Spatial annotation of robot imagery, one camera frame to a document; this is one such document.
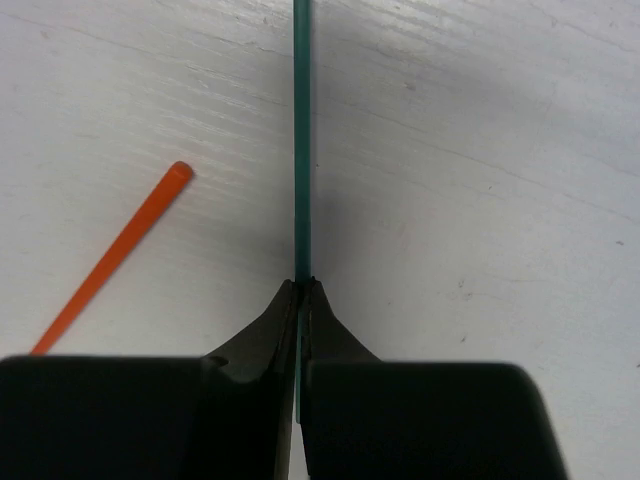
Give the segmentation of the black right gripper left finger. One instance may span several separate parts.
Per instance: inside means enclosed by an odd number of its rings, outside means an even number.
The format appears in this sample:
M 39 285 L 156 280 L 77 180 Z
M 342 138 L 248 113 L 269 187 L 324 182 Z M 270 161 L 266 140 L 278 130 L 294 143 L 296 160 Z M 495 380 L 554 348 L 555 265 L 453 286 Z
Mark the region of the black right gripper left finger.
M 297 300 L 202 356 L 4 359 L 2 477 L 286 478 Z

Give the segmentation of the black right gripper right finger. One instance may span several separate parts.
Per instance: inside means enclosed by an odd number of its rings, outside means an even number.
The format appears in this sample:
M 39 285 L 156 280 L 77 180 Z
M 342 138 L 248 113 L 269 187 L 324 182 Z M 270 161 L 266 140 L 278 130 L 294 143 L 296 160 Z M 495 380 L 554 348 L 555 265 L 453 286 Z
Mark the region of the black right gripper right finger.
M 396 362 L 369 351 L 311 282 L 299 421 L 312 479 L 563 479 L 543 398 L 504 362 Z

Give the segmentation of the teal chopstick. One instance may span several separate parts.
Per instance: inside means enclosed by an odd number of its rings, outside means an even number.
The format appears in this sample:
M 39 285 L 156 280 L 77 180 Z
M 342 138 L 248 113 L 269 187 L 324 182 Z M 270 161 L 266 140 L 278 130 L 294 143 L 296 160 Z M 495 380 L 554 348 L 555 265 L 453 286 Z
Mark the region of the teal chopstick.
M 300 291 L 297 313 L 296 421 L 304 417 L 305 322 L 312 275 L 312 3 L 293 2 L 294 53 L 294 266 Z

